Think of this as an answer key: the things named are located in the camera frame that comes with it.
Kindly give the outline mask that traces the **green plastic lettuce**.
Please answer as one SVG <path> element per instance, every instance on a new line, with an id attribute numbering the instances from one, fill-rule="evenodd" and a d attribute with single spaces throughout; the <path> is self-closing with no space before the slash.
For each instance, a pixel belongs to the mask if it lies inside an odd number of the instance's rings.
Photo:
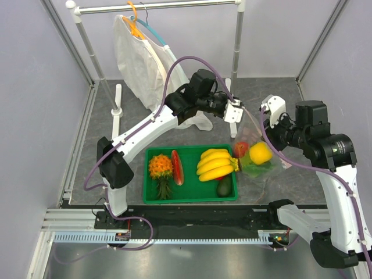
<path id="1" fill-rule="evenodd" d="M 270 159 L 263 164 L 255 164 L 248 154 L 238 159 L 241 172 L 250 178 L 268 176 L 276 168 L 274 159 Z"/>

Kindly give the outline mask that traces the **clear dotted zip top bag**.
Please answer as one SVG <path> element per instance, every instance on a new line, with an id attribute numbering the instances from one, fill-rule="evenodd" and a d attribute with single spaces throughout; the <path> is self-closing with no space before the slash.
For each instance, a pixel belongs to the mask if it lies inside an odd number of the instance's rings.
<path id="1" fill-rule="evenodd" d="M 238 130 L 237 130 L 237 136 L 234 140 L 234 144 L 236 144 L 239 141 L 245 141 L 249 144 L 249 149 L 256 143 L 260 141 L 264 141 L 264 138 L 262 137 L 262 132 L 260 129 L 260 124 L 257 120 L 257 118 L 249 113 L 247 110 L 245 111 L 245 114 L 242 117 L 242 120 L 240 124 L 238 125 Z M 263 177 L 258 177 L 258 178 L 250 178 L 248 177 L 252 182 L 255 184 L 263 184 L 267 182 L 270 178 L 274 177 L 275 175 L 280 174 L 287 168 L 291 167 L 290 164 L 279 158 L 273 151 L 273 157 L 274 163 L 276 164 L 276 168 L 274 171 L 269 174 L 268 176 L 263 176 Z"/>

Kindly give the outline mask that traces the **yellow lemon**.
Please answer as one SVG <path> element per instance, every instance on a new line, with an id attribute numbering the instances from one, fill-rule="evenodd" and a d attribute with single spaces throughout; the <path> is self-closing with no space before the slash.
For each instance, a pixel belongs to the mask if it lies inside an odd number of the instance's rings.
<path id="1" fill-rule="evenodd" d="M 273 153 L 265 142 L 260 141 L 249 149 L 249 156 L 254 164 L 261 165 L 270 161 Z"/>

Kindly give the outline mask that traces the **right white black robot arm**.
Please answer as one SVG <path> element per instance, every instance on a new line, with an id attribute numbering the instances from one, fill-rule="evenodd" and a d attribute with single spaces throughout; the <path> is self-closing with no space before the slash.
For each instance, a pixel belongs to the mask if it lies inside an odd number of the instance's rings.
<path id="1" fill-rule="evenodd" d="M 331 133 L 328 110 L 322 101 L 301 101 L 295 105 L 295 120 L 286 113 L 285 101 L 269 96 L 260 105 L 262 136 L 269 148 L 292 166 L 304 165 L 286 158 L 286 147 L 302 150 L 311 162 L 323 188 L 330 216 L 324 226 L 282 199 L 269 204 L 266 214 L 271 228 L 283 225 L 294 230 L 310 246 L 316 262 L 324 268 L 345 269 L 365 262 L 371 270 L 371 233 L 366 224 L 357 189 L 356 153 L 345 134 Z"/>

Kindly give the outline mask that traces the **red tomato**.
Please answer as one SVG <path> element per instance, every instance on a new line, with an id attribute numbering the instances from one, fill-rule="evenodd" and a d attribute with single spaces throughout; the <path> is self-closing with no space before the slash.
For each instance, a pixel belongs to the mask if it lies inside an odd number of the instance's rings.
<path id="1" fill-rule="evenodd" d="M 233 151 L 236 158 L 242 158 L 249 150 L 249 144 L 245 141 L 239 141 L 234 144 Z"/>

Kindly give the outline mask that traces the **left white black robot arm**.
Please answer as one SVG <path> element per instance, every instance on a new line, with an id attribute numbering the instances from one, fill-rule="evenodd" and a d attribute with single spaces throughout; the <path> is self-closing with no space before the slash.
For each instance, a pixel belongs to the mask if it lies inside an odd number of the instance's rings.
<path id="1" fill-rule="evenodd" d="M 110 209 L 107 221 L 114 228 L 127 224 L 127 185 L 134 177 L 131 161 L 155 139 L 196 116 L 197 112 L 223 118 L 231 100 L 225 92 L 212 90 L 217 85 L 211 71 L 200 69 L 136 126 L 113 140 L 103 137 L 98 141 L 97 163 Z"/>

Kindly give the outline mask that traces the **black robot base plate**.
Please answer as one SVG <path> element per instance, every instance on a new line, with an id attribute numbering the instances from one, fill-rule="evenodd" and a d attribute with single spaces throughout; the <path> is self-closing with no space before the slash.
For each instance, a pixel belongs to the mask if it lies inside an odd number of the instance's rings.
<path id="1" fill-rule="evenodd" d="M 136 205 L 123 217 L 143 217 L 153 226 L 153 239 L 202 240 L 257 238 L 259 231 L 285 234 L 268 206 L 248 205 Z"/>

